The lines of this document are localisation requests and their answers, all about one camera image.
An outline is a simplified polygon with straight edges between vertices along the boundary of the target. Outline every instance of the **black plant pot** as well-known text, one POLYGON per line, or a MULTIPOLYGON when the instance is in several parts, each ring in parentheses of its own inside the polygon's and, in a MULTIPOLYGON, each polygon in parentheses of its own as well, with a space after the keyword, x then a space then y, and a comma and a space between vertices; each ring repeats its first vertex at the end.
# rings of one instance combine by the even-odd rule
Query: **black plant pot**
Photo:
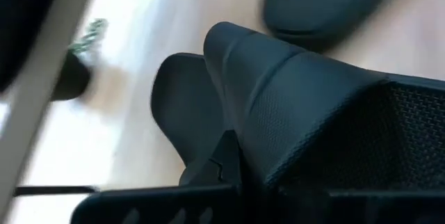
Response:
POLYGON ((71 51, 67 52, 51 101, 74 99, 85 92, 91 70, 71 51))

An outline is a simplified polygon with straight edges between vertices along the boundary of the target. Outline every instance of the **light wooden floor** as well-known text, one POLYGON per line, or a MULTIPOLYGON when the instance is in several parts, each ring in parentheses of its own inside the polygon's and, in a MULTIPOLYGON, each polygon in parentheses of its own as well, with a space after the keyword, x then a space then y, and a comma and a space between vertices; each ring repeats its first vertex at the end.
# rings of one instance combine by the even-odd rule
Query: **light wooden floor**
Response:
MULTIPOLYGON (((52 104, 23 183, 103 189, 177 184, 184 165, 149 109, 156 71, 175 52, 201 54, 205 34, 217 22, 264 31, 260 5, 261 0, 92 0, 84 24, 95 17, 110 23, 92 88, 82 100, 52 104)), ((369 69, 445 80, 443 18, 443 0, 386 0, 328 54, 369 69)), ((10 222, 67 223, 81 199, 21 199, 10 222)))

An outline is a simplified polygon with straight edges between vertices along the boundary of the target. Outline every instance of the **black mesh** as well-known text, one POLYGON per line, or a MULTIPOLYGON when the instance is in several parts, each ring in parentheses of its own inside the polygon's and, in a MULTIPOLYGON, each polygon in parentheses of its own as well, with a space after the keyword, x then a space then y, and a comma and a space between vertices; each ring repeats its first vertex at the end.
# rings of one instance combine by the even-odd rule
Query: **black mesh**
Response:
POLYGON ((338 112, 305 143, 290 172, 293 183, 324 189, 445 188, 444 91, 386 83, 338 112))

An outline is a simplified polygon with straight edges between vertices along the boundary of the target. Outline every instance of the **wooden floor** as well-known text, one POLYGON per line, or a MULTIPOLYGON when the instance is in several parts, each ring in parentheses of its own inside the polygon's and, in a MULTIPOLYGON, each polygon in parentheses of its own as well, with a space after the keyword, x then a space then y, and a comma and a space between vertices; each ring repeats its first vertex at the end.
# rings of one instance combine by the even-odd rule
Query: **wooden floor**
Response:
MULTIPOLYGON (((84 98, 52 104, 23 184, 177 184, 184 165, 149 108, 156 71, 170 54, 201 54, 217 22, 264 31, 260 8, 261 0, 92 0, 83 25, 96 17, 109 21, 95 78, 84 98)), ((443 0, 386 0, 327 54, 373 70, 445 80, 443 18, 443 0)), ((83 197, 22 198, 10 222, 67 223, 83 197)))

